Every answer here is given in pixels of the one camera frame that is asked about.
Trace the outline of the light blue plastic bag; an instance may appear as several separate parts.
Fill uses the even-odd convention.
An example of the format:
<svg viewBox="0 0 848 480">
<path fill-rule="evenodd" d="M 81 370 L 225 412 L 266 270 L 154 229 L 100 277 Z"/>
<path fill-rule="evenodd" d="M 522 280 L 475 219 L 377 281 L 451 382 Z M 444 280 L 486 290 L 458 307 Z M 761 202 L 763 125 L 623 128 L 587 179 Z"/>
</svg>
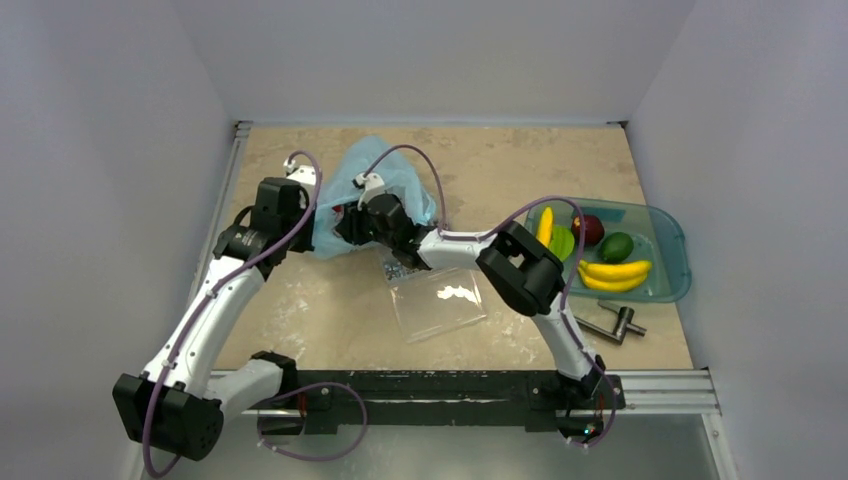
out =
<svg viewBox="0 0 848 480">
<path fill-rule="evenodd" d="M 322 181 L 313 229 L 314 257 L 326 260 L 376 245 L 373 241 L 361 245 L 347 242 L 336 231 L 345 216 L 336 208 L 358 202 L 361 190 L 354 186 L 354 177 L 365 172 L 388 149 L 389 144 L 379 136 L 363 137 L 345 152 L 333 174 Z M 414 222 L 427 224 L 435 221 L 438 199 L 426 190 L 417 171 L 402 153 L 390 153 L 377 165 L 375 172 L 384 180 L 387 190 L 402 200 Z"/>
</svg>

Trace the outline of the yellow fake squash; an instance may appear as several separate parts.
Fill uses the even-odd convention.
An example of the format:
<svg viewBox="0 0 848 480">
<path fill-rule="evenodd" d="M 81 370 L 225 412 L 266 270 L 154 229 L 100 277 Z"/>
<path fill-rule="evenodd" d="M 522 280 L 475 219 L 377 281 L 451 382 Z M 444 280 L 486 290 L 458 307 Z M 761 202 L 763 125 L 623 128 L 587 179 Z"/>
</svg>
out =
<svg viewBox="0 0 848 480">
<path fill-rule="evenodd" d="M 548 247 L 552 241 L 554 223 L 554 211 L 551 207 L 545 207 L 539 216 L 536 239 L 544 246 Z"/>
</svg>

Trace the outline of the green fake fruit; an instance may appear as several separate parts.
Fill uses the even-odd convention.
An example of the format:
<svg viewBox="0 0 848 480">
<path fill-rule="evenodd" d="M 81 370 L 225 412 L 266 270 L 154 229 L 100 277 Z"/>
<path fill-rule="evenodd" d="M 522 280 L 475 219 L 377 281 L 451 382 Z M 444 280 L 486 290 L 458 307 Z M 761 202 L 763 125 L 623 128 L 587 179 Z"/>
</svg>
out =
<svg viewBox="0 0 848 480">
<path fill-rule="evenodd" d="M 575 238 L 569 227 L 554 225 L 548 249 L 564 262 L 575 249 Z"/>
</svg>

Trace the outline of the red fake fruit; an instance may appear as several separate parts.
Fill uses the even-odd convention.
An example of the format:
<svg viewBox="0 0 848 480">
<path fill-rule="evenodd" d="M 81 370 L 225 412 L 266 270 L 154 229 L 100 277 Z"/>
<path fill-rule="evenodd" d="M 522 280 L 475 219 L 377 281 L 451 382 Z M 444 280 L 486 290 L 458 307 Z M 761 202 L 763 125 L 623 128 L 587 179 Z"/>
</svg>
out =
<svg viewBox="0 0 848 480">
<path fill-rule="evenodd" d="M 586 247 L 594 247 L 602 242 L 605 237 L 605 227 L 602 221 L 595 215 L 584 214 L 583 217 L 575 216 L 572 219 L 571 233 L 578 242 L 584 239 Z"/>
</svg>

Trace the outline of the yellow fake banana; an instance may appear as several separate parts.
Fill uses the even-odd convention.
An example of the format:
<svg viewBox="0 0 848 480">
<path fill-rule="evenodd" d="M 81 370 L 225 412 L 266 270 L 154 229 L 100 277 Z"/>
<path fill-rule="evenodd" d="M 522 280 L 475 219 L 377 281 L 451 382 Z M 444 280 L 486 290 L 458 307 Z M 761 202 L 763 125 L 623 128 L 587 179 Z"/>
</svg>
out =
<svg viewBox="0 0 848 480">
<path fill-rule="evenodd" d="M 653 269 L 653 263 L 640 260 L 623 264 L 591 263 L 581 260 L 578 273 L 584 285 L 608 293 L 623 293 L 642 285 Z"/>
</svg>

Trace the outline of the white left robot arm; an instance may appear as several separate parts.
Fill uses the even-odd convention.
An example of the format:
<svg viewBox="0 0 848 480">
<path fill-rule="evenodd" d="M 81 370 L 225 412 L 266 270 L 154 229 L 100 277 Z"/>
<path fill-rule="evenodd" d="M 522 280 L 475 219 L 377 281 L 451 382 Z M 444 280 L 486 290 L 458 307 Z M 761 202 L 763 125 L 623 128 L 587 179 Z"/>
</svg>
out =
<svg viewBox="0 0 848 480">
<path fill-rule="evenodd" d="M 288 252 L 312 248 L 316 173 L 301 168 L 267 177 L 252 205 L 218 237 L 201 288 L 177 329 L 141 374 L 123 374 L 112 396 L 130 440 L 199 461 L 225 423 L 266 401 L 284 409 L 297 399 L 295 362 L 262 351 L 235 372 L 212 370 L 251 298 Z"/>
</svg>

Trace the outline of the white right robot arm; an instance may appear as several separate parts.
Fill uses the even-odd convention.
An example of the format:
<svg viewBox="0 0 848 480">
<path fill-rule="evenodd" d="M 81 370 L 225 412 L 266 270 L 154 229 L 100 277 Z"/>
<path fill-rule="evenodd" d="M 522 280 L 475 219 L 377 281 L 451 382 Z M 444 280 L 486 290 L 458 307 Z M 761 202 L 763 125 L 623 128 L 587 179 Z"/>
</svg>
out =
<svg viewBox="0 0 848 480">
<path fill-rule="evenodd" d="M 415 223 L 390 193 L 332 210 L 339 220 L 335 232 L 344 241 L 382 245 L 408 269 L 481 272 L 510 309 L 535 324 L 552 354 L 564 399 L 576 407 L 617 410 L 618 389 L 601 357 L 586 345 L 567 303 L 562 262 L 523 226 L 509 220 L 485 233 L 441 233 Z"/>
</svg>

